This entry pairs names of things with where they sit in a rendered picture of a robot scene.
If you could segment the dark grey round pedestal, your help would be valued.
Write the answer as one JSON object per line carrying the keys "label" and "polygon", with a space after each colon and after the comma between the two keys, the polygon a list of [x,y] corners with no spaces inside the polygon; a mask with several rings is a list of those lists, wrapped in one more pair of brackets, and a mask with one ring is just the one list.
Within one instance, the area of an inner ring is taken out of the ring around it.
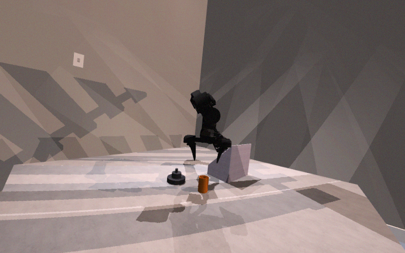
{"label": "dark grey round pedestal", "polygon": [[175,168],[175,171],[167,176],[167,182],[173,185],[182,185],[185,183],[185,176],[181,174],[181,171],[178,171],[178,168]]}

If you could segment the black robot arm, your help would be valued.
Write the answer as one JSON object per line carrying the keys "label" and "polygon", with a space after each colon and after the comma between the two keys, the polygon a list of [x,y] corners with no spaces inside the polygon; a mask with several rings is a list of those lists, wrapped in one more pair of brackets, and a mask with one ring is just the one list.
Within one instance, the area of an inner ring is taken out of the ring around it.
{"label": "black robot arm", "polygon": [[[191,94],[191,103],[196,109],[197,113],[202,115],[202,123],[207,124],[216,124],[220,120],[220,112],[213,108],[216,105],[215,99],[207,92],[201,93],[199,90],[192,92]],[[200,142],[213,144],[213,141],[221,140],[222,138],[226,139],[215,126],[207,128],[207,125],[203,125],[200,131]],[[217,153],[219,151],[220,144],[213,144]]]}

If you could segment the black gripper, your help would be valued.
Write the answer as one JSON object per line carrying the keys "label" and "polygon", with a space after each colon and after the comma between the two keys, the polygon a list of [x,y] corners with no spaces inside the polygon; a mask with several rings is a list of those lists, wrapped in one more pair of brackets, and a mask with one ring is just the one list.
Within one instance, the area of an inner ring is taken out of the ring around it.
{"label": "black gripper", "polygon": [[[216,124],[202,123],[202,127],[203,127],[204,124],[207,125],[206,126],[207,128],[211,128],[212,126],[215,126],[215,130],[216,130]],[[184,143],[187,143],[187,145],[190,146],[194,161],[196,159],[196,143],[195,142],[200,142],[200,138],[196,138],[195,135],[186,135],[184,137]],[[213,144],[220,144],[219,151],[218,151],[218,156],[217,156],[217,163],[218,163],[218,161],[220,159],[220,156],[223,153],[223,151],[225,149],[227,150],[228,148],[232,147],[232,142],[231,142],[230,139],[222,138],[221,140],[213,141]]]}

